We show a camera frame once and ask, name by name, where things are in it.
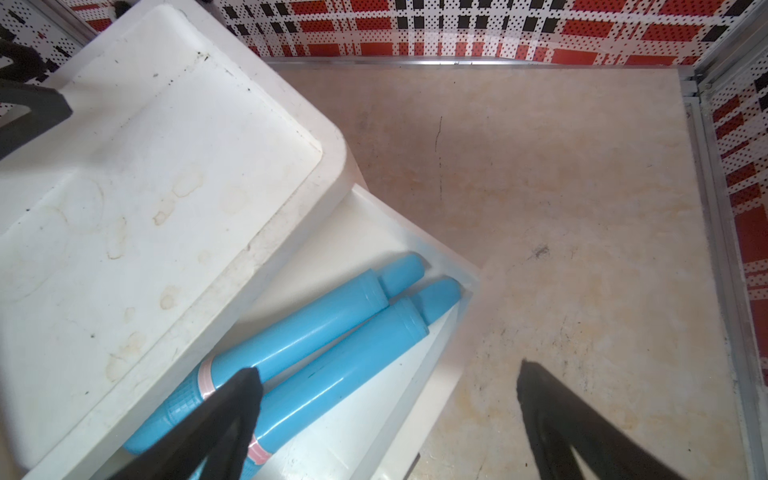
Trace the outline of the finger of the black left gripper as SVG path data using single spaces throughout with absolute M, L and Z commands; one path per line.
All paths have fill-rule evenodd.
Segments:
M 20 107 L 1 125 L 1 159 L 70 118 L 73 111 L 56 89 L 1 81 L 1 102 Z

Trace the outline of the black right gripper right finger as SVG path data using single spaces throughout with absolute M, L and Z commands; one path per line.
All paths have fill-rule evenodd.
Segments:
M 541 364 L 524 360 L 517 398 L 542 479 L 582 479 L 581 457 L 599 479 L 679 479 Z

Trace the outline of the white top drawer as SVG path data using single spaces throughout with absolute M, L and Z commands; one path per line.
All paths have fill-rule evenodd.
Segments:
M 397 479 L 404 476 L 456 385 L 445 373 L 479 285 L 477 268 L 362 187 L 309 235 L 237 321 L 193 357 L 232 353 L 329 296 L 320 312 L 359 310 L 345 283 L 398 286 L 379 313 L 297 362 L 260 369 L 263 411 L 249 479 Z

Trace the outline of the white plastic drawer cabinet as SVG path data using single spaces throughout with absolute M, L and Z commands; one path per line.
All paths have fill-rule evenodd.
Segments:
M 340 130 L 193 1 L 142 1 L 1 163 L 1 423 L 26 479 L 95 473 L 360 179 Z

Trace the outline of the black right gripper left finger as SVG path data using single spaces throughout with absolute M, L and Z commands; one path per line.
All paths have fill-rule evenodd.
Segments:
M 238 371 L 179 425 L 114 479 L 238 479 L 260 413 L 256 368 Z

